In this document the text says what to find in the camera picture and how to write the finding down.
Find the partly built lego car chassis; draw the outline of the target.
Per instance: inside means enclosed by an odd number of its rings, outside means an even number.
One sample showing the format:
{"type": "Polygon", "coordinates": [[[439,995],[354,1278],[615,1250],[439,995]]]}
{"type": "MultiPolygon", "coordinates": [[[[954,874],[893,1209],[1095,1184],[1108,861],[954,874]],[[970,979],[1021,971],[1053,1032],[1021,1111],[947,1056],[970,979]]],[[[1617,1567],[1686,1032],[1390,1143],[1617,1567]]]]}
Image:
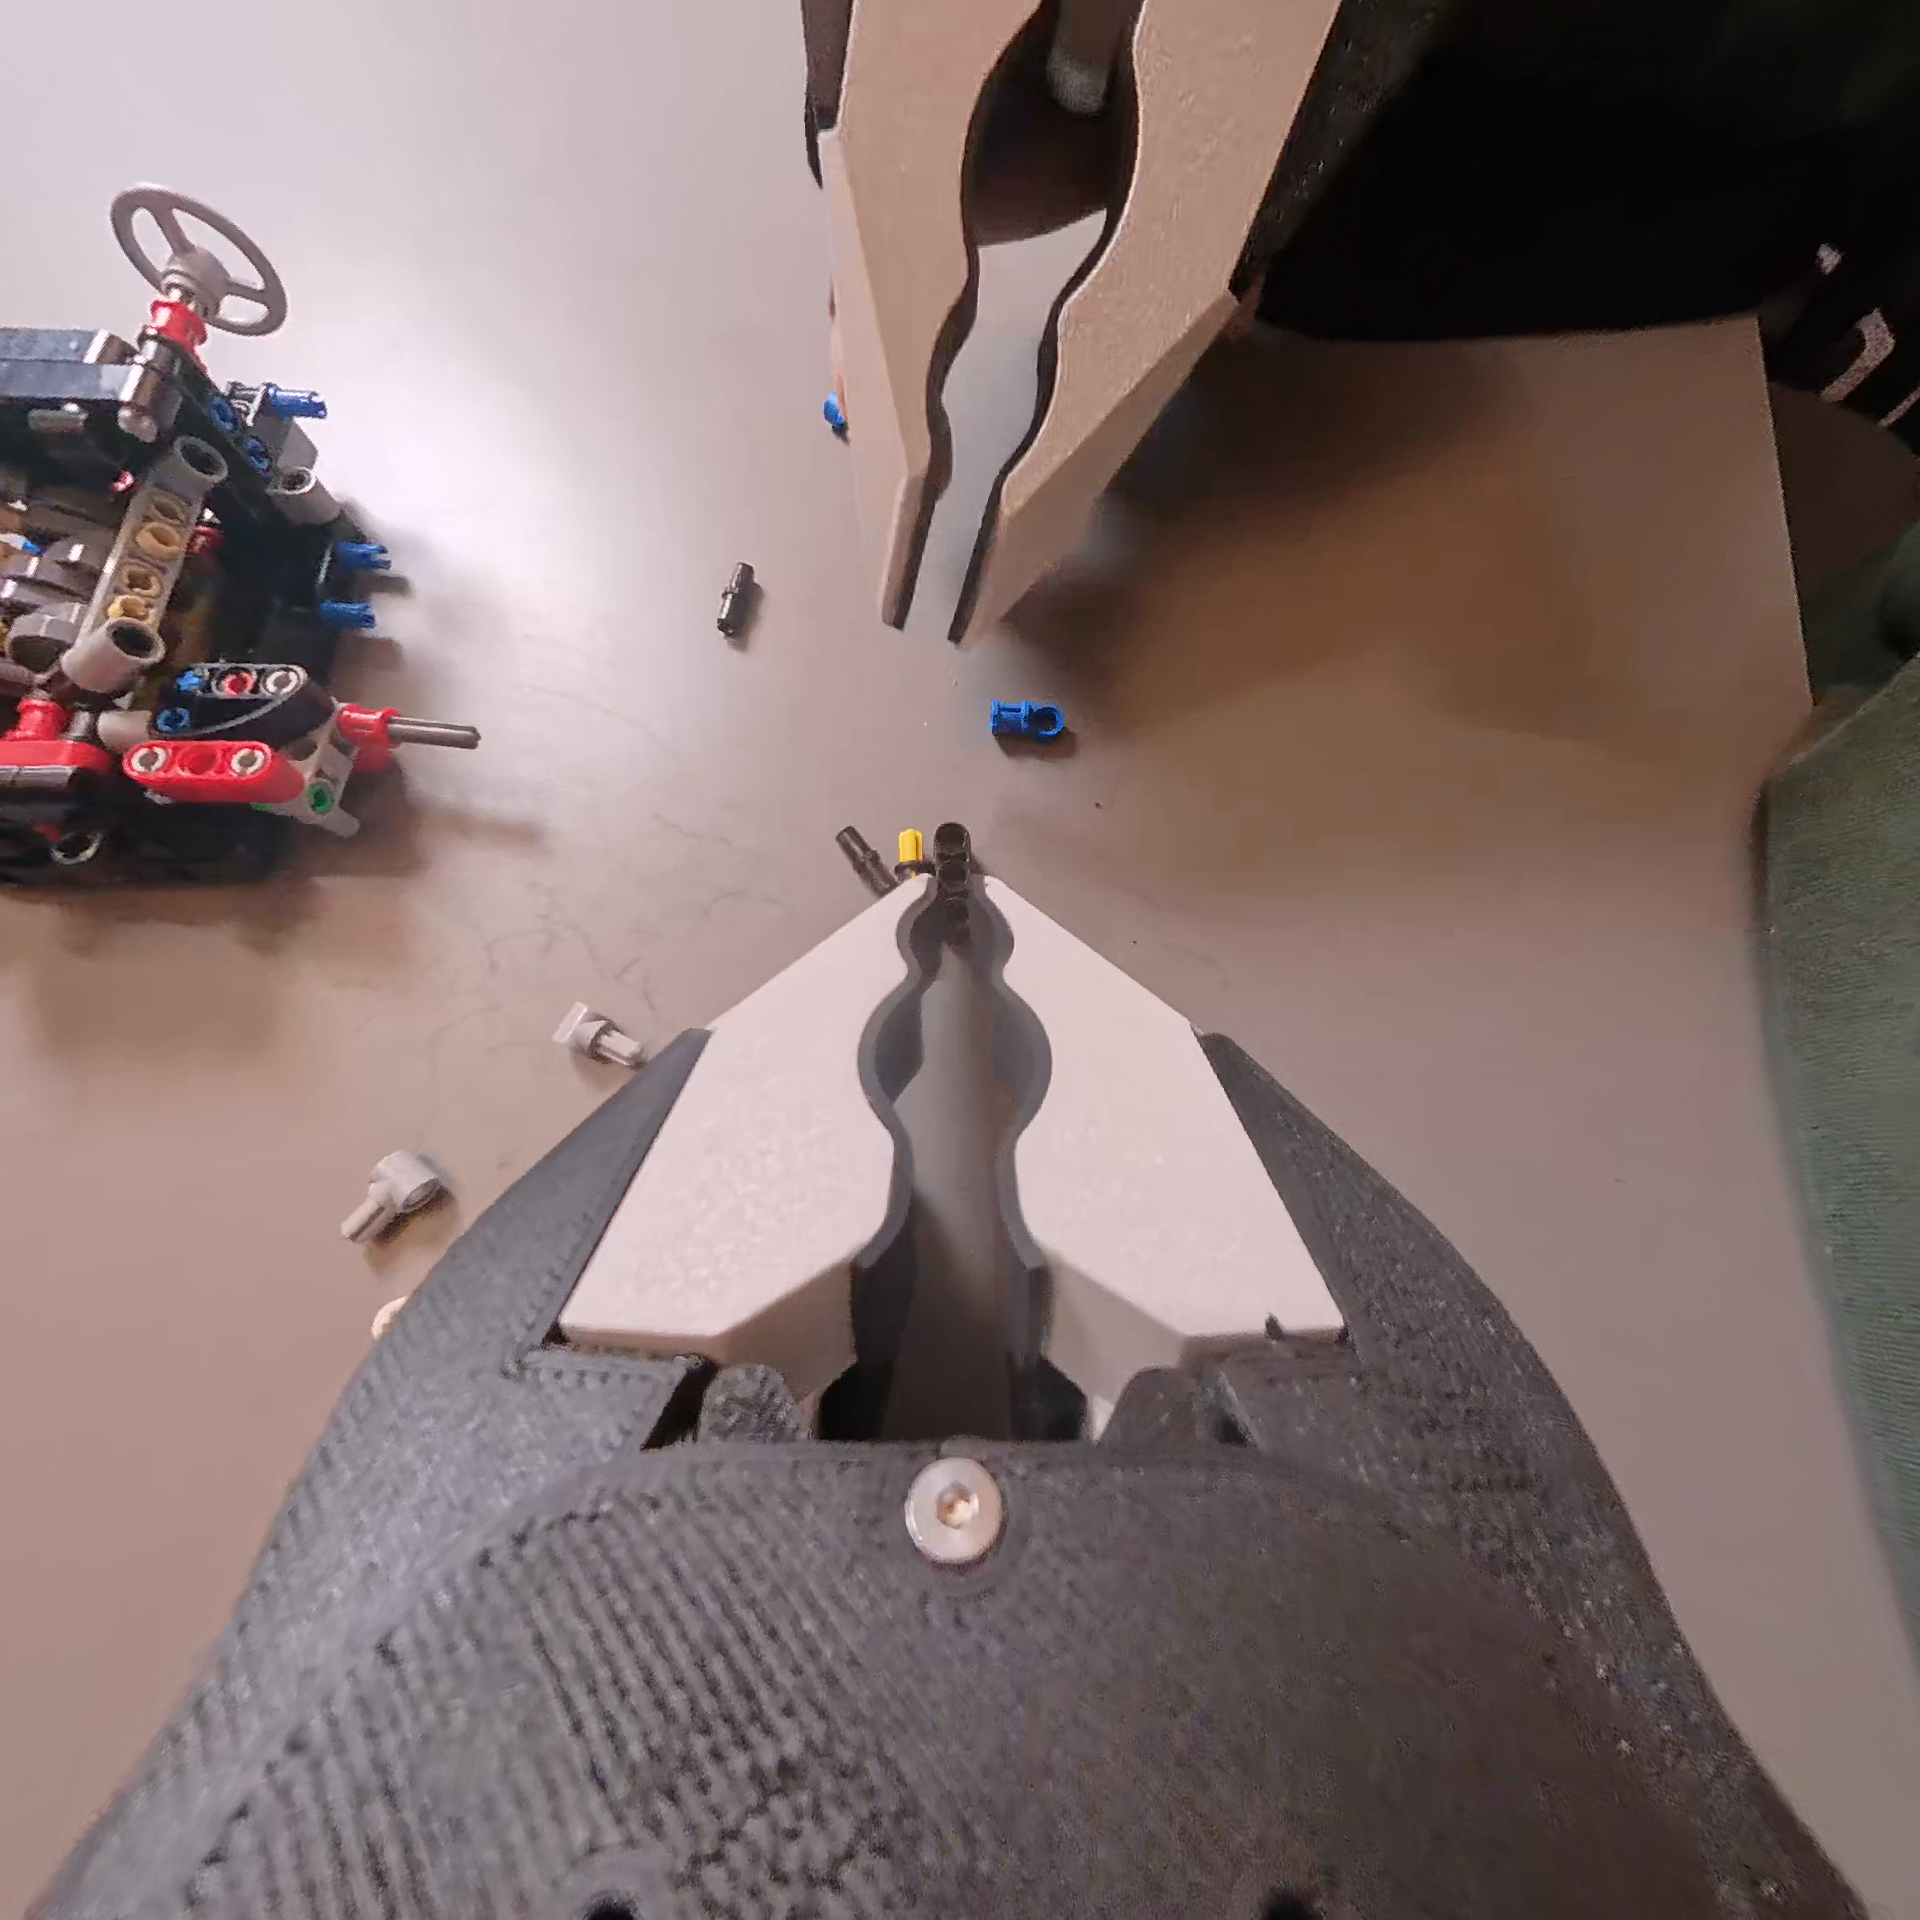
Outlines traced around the partly built lego car chassis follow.
{"type": "Polygon", "coordinates": [[[391,555],[324,487],[325,403],[220,381],[206,338],[286,323],[258,243],[136,184],[108,210],[135,338],[4,329],[4,889],[258,883],[355,835],[354,776],[479,732],[334,689],[391,555]]]}

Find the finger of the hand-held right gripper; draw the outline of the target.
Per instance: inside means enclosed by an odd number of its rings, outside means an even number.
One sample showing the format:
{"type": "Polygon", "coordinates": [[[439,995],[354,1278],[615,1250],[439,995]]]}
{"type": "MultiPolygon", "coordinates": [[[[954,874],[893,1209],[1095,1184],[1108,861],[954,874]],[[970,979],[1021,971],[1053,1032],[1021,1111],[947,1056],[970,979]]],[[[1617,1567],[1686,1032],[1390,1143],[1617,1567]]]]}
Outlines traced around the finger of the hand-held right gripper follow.
{"type": "Polygon", "coordinates": [[[940,387],[972,323],[964,176],[977,118],[1036,14],[1038,4],[814,7],[839,406],[862,555],[895,631],[951,480],[940,387]]]}
{"type": "Polygon", "coordinates": [[[951,641],[993,628],[1085,523],[1225,329],[1242,247],[1339,4],[1143,4],[1134,167],[1087,271],[1062,294],[1045,406],[980,523],[951,641]]]}

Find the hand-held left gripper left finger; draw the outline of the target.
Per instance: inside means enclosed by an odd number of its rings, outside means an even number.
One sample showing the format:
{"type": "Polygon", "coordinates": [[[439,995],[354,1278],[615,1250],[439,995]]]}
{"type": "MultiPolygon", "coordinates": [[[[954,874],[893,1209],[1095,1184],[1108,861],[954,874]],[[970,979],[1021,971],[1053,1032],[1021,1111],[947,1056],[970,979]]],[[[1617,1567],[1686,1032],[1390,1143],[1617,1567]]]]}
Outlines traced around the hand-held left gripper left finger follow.
{"type": "Polygon", "coordinates": [[[801,1401],[854,1364],[854,1287],[913,1188],[898,1096],[940,928],[905,883],[706,1029],[558,1314],[576,1348],[762,1364],[801,1401]]]}

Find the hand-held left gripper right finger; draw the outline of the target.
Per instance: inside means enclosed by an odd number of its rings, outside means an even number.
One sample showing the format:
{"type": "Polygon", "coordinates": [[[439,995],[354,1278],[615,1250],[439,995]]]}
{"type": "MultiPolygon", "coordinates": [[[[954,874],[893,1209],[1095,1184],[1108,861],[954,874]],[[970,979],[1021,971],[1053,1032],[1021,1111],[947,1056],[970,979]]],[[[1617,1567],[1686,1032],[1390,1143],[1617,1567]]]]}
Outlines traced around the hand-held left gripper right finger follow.
{"type": "Polygon", "coordinates": [[[1152,1369],[1343,1337],[1323,1266],[1203,1034],[1004,879],[983,879],[1019,1126],[1004,1209],[1038,1356],[1087,1403],[1152,1369]]]}

